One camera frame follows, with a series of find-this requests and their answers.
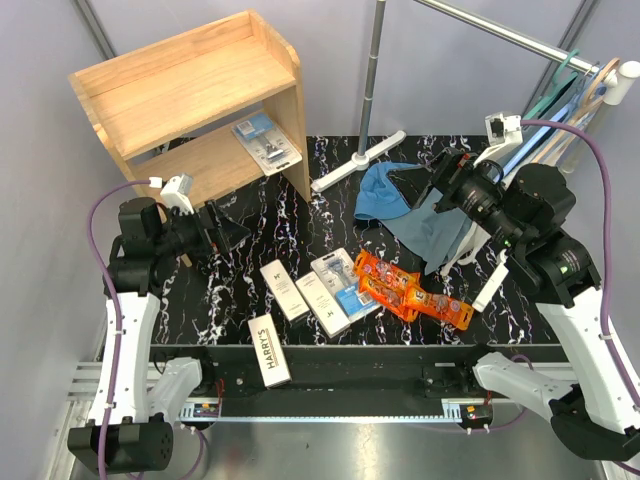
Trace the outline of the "blue Gillette razor pack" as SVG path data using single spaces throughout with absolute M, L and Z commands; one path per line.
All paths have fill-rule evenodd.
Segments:
M 369 293 L 359 291 L 359 276 L 354 271 L 354 261 L 344 248 L 313 260 L 311 268 L 351 323 L 381 308 Z

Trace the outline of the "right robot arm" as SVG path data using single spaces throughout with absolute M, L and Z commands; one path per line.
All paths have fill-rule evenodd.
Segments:
M 407 203 L 417 208 L 432 191 L 437 213 L 458 209 L 506 250 L 509 277 L 552 327 L 577 378 L 556 381 L 479 347 L 454 371 L 466 396 L 482 390 L 510 398 L 550 423 L 556 437 L 586 460 L 625 462 L 639 452 L 639 409 L 611 358 L 613 330 L 600 321 L 602 281 L 586 248 L 562 228 L 576 203 L 561 172 L 527 164 L 509 185 L 498 164 L 448 149 L 436 169 L 419 165 L 397 172 Z

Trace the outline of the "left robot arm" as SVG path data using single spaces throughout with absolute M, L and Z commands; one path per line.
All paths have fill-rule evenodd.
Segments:
M 148 384 L 151 337 L 171 264 L 183 255 L 228 254 L 250 235 L 212 201 L 182 213 L 134 198 L 120 205 L 118 222 L 102 265 L 108 320 L 100 379 L 85 424 L 67 440 L 69 451 L 101 478 L 165 469 L 188 397 L 215 386 L 206 354 L 168 360 L 155 385 Z

